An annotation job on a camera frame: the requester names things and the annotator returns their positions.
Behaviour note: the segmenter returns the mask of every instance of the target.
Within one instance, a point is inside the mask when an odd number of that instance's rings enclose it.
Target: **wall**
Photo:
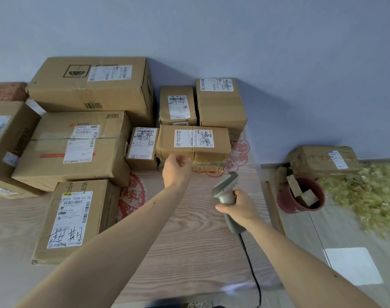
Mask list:
[[[390,0],[0,0],[0,81],[68,55],[148,56],[157,89],[239,78],[258,163],[390,157]]]

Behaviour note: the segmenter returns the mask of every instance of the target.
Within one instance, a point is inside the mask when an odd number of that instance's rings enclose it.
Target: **right hand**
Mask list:
[[[186,189],[191,180],[191,171],[191,158],[185,158],[182,154],[170,154],[162,170],[165,188],[178,186]]]
[[[245,228],[252,221],[261,219],[254,202],[243,190],[235,190],[234,195],[237,197],[235,205],[220,203],[215,208],[221,213],[229,214],[235,222]]]

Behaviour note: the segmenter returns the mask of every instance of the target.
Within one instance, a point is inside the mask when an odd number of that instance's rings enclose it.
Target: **wooden table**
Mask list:
[[[244,134],[233,144],[226,166],[226,171],[230,170],[238,172],[239,188],[254,199],[259,213],[270,223]],[[223,215],[215,210],[218,199],[211,196],[213,186],[223,175],[192,174],[182,202],[121,292],[117,303],[255,288],[239,239],[228,230]],[[138,209],[162,188],[161,173],[131,173],[130,187],[121,191],[119,219]],[[31,265],[50,196],[23,200],[0,198],[2,307],[16,305],[56,267]],[[278,276],[252,236],[244,233],[243,237],[260,285],[278,285]]]

